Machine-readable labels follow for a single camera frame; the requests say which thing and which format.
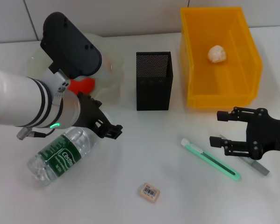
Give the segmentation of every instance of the red object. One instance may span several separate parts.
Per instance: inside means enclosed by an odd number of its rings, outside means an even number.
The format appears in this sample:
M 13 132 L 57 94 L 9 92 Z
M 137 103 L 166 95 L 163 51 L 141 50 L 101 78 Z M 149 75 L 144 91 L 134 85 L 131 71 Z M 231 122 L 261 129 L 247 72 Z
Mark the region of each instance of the red object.
M 74 92 L 76 95 L 78 92 L 82 92 L 84 94 L 89 94 L 95 87 L 95 80 L 92 78 L 85 78 L 82 81 L 70 80 L 70 86 L 68 90 Z

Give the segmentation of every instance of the yellow plastic bin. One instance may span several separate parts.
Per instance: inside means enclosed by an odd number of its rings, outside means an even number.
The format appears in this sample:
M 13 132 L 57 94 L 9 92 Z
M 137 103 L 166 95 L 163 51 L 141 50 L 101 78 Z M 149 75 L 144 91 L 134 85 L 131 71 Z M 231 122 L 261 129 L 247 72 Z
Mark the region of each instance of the yellow plastic bin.
M 262 62 L 240 7 L 181 9 L 180 58 L 187 105 L 245 106 L 257 96 Z M 211 63 L 208 51 L 222 46 L 227 60 Z

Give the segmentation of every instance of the black mesh pen holder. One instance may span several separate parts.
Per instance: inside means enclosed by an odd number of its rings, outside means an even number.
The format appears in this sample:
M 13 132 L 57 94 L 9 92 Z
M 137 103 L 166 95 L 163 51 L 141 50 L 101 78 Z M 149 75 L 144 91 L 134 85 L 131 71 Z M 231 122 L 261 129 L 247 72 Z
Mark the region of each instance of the black mesh pen holder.
M 168 110 L 172 81 L 170 52 L 137 52 L 136 110 Z

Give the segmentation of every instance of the green bottle label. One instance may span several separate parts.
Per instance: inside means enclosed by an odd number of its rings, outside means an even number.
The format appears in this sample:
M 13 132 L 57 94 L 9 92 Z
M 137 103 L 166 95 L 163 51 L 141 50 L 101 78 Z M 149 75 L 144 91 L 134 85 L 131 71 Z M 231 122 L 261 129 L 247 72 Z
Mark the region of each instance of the green bottle label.
M 64 135 L 42 149 L 40 154 L 59 177 L 82 157 L 74 144 Z

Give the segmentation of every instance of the white ball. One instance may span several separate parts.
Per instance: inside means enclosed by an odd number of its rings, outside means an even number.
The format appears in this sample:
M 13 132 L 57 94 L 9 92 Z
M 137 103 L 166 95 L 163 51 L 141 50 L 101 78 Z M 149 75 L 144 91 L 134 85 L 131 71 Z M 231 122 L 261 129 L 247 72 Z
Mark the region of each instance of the white ball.
M 208 59 L 212 63 L 223 62 L 226 60 L 226 52 L 224 48 L 219 45 L 212 47 L 208 52 Z

